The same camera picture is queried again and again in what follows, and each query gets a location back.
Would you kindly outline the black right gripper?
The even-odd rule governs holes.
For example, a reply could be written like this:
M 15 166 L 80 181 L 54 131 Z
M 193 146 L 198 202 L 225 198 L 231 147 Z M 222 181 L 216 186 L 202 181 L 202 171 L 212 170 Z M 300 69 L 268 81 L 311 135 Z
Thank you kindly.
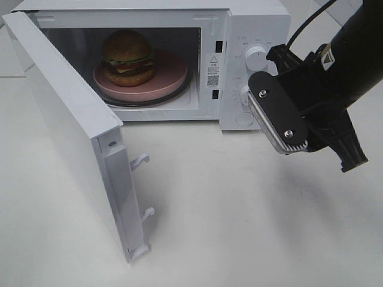
M 271 47 L 266 59 L 276 65 L 278 82 L 308 127 L 308 151 L 330 147 L 341 160 L 341 171 L 348 172 L 368 159 L 346 110 L 345 89 L 327 79 L 322 64 L 326 47 L 321 45 L 301 60 L 281 44 Z

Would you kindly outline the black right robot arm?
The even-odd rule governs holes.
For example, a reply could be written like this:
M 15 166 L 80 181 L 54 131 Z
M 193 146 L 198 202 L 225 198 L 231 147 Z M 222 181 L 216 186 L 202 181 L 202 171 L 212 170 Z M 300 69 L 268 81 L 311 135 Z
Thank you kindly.
M 273 47 L 278 98 L 297 109 L 308 128 L 308 152 L 330 147 L 347 172 L 367 162 L 347 109 L 382 81 L 382 1 L 363 1 L 328 44 L 300 60 Z

